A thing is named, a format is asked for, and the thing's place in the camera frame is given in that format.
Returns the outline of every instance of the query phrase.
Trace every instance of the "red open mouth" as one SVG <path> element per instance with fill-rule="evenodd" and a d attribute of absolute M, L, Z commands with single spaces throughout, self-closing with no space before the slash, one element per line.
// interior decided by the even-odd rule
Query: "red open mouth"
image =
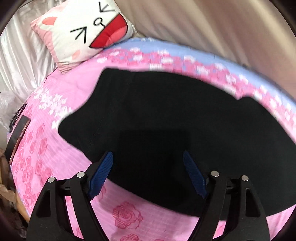
<path fill-rule="evenodd" d="M 90 44 L 90 48 L 98 49 L 107 47 L 120 39 L 127 33 L 128 25 L 119 13 L 108 25 L 96 36 Z"/>

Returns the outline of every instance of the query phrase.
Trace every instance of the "blue clamp pad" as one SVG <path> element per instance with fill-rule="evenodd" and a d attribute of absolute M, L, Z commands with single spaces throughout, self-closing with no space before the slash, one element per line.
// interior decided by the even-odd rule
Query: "blue clamp pad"
<path fill-rule="evenodd" d="M 100 194 L 102 186 L 113 165 L 113 154 L 108 152 L 89 182 L 88 197 L 92 200 Z"/>
<path fill-rule="evenodd" d="M 206 180 L 188 151 L 183 152 L 183 162 L 197 194 L 201 195 L 202 198 L 206 198 Z"/>

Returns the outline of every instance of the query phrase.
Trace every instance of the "black cloth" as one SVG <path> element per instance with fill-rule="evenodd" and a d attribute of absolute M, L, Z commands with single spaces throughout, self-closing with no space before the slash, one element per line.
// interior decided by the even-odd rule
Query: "black cloth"
<path fill-rule="evenodd" d="M 287 133 L 252 98 L 236 100 L 197 79 L 106 69 L 59 134 L 92 162 L 112 151 L 111 181 L 177 212 L 200 216 L 204 204 L 184 168 L 184 150 L 204 175 L 247 175 L 266 215 L 296 203 L 296 147 Z"/>

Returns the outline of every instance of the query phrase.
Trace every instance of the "rose pattern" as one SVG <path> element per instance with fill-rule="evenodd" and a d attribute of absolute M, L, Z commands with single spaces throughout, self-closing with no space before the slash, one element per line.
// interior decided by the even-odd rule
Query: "rose pattern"
<path fill-rule="evenodd" d="M 45 171 L 41 172 L 41 186 L 43 187 L 44 184 L 46 183 L 47 179 L 52 176 L 52 170 L 50 168 L 46 168 Z"/>
<path fill-rule="evenodd" d="M 23 201 L 25 208 L 28 208 L 29 207 L 29 199 L 26 195 L 23 195 L 22 201 Z"/>
<path fill-rule="evenodd" d="M 113 209 L 115 226 L 120 229 L 136 229 L 143 220 L 140 211 L 129 202 L 123 202 L 120 206 Z"/>
<path fill-rule="evenodd" d="M 36 140 L 34 140 L 31 145 L 30 145 L 30 153 L 33 154 L 35 151 L 35 146 L 36 146 Z"/>
<path fill-rule="evenodd" d="M 13 180 L 15 182 L 16 191 L 18 192 L 18 190 L 17 190 L 17 177 L 16 176 L 13 176 Z"/>
<path fill-rule="evenodd" d="M 135 234 L 130 234 L 128 236 L 123 236 L 120 241 L 141 241 L 139 237 Z"/>
<path fill-rule="evenodd" d="M 40 146 L 39 146 L 39 152 L 38 154 L 40 156 L 45 154 L 45 151 L 47 150 L 47 138 L 44 138 L 41 140 Z"/>
<path fill-rule="evenodd" d="M 25 191 L 25 194 L 28 196 L 28 197 L 31 197 L 31 192 L 32 192 L 32 188 L 31 188 L 31 183 L 27 183 L 26 184 L 26 191 Z"/>
<path fill-rule="evenodd" d="M 41 171 L 42 171 L 42 160 L 39 159 L 36 162 L 36 166 L 35 166 L 35 174 L 38 176 L 41 176 Z"/>
<path fill-rule="evenodd" d="M 44 124 L 42 124 L 41 126 L 38 127 L 37 133 L 36 133 L 36 139 L 38 139 L 39 136 L 42 135 L 42 133 L 44 132 L 44 128 L 45 128 Z"/>
<path fill-rule="evenodd" d="M 24 170 L 22 172 L 22 182 L 23 183 L 26 183 L 27 182 L 27 179 L 28 179 L 28 173 L 27 173 L 27 170 Z"/>
<path fill-rule="evenodd" d="M 33 180 L 33 175 L 34 175 L 34 169 L 32 167 L 29 167 L 27 172 L 28 172 L 28 180 L 32 181 Z"/>
<path fill-rule="evenodd" d="M 31 132 L 28 133 L 28 135 L 27 135 L 27 143 L 30 143 L 31 142 L 31 140 L 33 139 L 33 136 L 34 136 L 34 132 L 33 131 L 31 131 Z"/>
<path fill-rule="evenodd" d="M 24 113 L 24 115 L 26 117 L 31 118 L 31 116 L 32 116 L 32 108 L 33 108 L 33 105 L 30 105 L 29 107 L 26 107 L 25 113 Z"/>
<path fill-rule="evenodd" d="M 18 172 L 18 168 L 19 168 L 19 164 L 18 164 L 18 162 L 17 162 L 17 161 L 13 162 L 13 171 L 14 171 L 15 173 Z"/>
<path fill-rule="evenodd" d="M 31 161 L 32 161 L 31 156 L 28 156 L 28 157 L 26 158 L 26 167 L 27 167 L 27 169 L 28 169 L 28 167 L 31 166 Z"/>
<path fill-rule="evenodd" d="M 20 144 L 19 144 L 19 147 L 24 147 L 25 146 L 25 144 L 26 144 L 26 135 L 23 135 L 23 137 L 22 137 L 22 139 L 21 139 L 21 141 L 20 141 Z"/>
<path fill-rule="evenodd" d="M 29 213 L 32 213 L 33 212 L 33 209 L 34 209 L 34 206 L 35 206 L 35 203 L 37 201 L 37 197 L 36 197 L 35 194 L 31 194 L 31 196 L 30 196 L 29 199 L 30 199 L 30 204 L 28 204 L 29 205 L 28 212 Z"/>
<path fill-rule="evenodd" d="M 22 171 L 24 170 L 25 165 L 26 165 L 26 160 L 25 158 L 22 158 L 22 160 L 20 161 L 20 169 Z"/>
<path fill-rule="evenodd" d="M 18 160 L 18 161 L 21 161 L 22 158 L 23 158 L 23 155 L 24 155 L 24 149 L 21 149 L 21 150 L 19 151 L 19 153 L 17 154 L 17 160 Z"/>

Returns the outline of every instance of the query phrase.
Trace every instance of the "metal pin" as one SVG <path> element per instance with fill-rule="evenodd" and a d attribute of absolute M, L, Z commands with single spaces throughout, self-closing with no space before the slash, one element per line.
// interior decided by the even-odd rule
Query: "metal pin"
<path fill-rule="evenodd" d="M 54 182 L 54 177 L 50 177 L 49 179 L 47 179 L 47 181 L 49 182 L 49 183 L 53 183 Z"/>
<path fill-rule="evenodd" d="M 212 175 L 213 177 L 219 177 L 219 172 L 217 172 L 217 171 L 212 171 L 212 172 L 211 172 L 211 175 Z"/>
<path fill-rule="evenodd" d="M 84 175 L 85 175 L 85 173 L 84 172 L 79 172 L 79 173 L 77 173 L 77 177 L 78 178 L 82 178 L 82 177 L 84 177 Z"/>
<path fill-rule="evenodd" d="M 249 178 L 248 178 L 248 176 L 243 175 L 243 176 L 242 176 L 242 180 L 245 181 L 245 182 L 247 182 L 247 181 L 249 180 Z"/>

